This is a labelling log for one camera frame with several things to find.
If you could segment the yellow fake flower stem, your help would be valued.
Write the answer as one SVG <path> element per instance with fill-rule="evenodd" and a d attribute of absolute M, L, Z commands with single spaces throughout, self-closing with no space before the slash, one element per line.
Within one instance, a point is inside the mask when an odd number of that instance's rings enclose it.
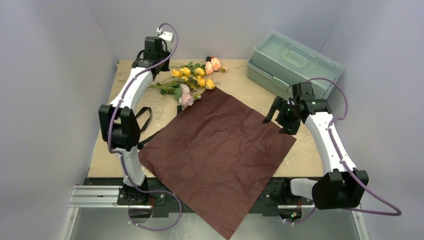
<path fill-rule="evenodd" d="M 183 94 L 200 98 L 200 90 L 214 90 L 214 81 L 207 78 L 205 68 L 200 65 L 183 65 L 170 70 L 170 77 L 163 81 L 155 81 L 149 88 L 159 90 L 161 95 L 180 98 Z"/>

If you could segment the peach fake rose stem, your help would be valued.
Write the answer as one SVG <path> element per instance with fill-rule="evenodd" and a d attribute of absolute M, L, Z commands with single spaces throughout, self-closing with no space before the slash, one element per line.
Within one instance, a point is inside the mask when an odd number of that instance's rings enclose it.
<path fill-rule="evenodd" d="M 188 68 L 195 76 L 210 76 L 215 72 L 225 73 L 227 68 L 222 65 L 221 60 L 217 57 L 208 56 L 202 62 L 189 62 L 184 66 Z"/>

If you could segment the dark red wrapping paper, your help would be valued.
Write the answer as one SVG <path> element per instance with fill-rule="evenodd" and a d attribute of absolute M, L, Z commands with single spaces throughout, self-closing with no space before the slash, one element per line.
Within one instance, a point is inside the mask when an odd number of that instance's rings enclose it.
<path fill-rule="evenodd" d="M 232 95 L 218 88 L 206 90 L 139 151 L 140 163 L 177 189 L 184 184 L 267 183 L 296 139 L 263 120 Z M 230 239 L 243 219 L 204 220 Z"/>

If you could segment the pink fake rose stem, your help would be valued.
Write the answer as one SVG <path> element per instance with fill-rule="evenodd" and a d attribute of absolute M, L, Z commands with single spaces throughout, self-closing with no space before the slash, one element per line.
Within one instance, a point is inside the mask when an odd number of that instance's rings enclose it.
<path fill-rule="evenodd" d="M 192 106 L 196 100 L 201 99 L 200 92 L 191 91 L 189 86 L 184 83 L 181 83 L 174 93 L 175 99 L 183 108 Z"/>

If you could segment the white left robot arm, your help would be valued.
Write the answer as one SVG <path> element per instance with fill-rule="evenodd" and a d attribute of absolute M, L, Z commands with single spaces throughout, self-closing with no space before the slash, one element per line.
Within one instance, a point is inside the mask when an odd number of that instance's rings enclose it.
<path fill-rule="evenodd" d="M 148 205 L 153 202 L 148 181 L 139 160 L 139 139 L 149 121 L 139 126 L 135 109 L 143 94 L 160 72 L 169 70 L 175 35 L 157 30 L 147 36 L 142 49 L 132 62 L 128 80 L 118 95 L 98 110 L 100 132 L 110 153 L 119 158 L 123 184 L 119 187 L 118 205 Z"/>

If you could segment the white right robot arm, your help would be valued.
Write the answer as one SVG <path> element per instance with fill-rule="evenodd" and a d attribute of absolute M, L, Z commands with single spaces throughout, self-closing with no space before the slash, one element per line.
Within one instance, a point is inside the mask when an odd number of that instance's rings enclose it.
<path fill-rule="evenodd" d="M 277 96 L 274 99 L 263 123 L 269 123 L 275 112 L 278 112 L 275 120 L 281 126 L 281 134 L 294 136 L 301 124 L 306 126 L 323 167 L 323 176 L 317 180 L 285 179 L 277 196 L 288 204 L 302 197 L 313 201 L 319 210 L 358 207 L 369 176 L 365 170 L 357 169 L 344 149 L 328 101 L 316 98 L 311 82 L 300 82 L 292 85 L 291 98 L 285 100 Z"/>

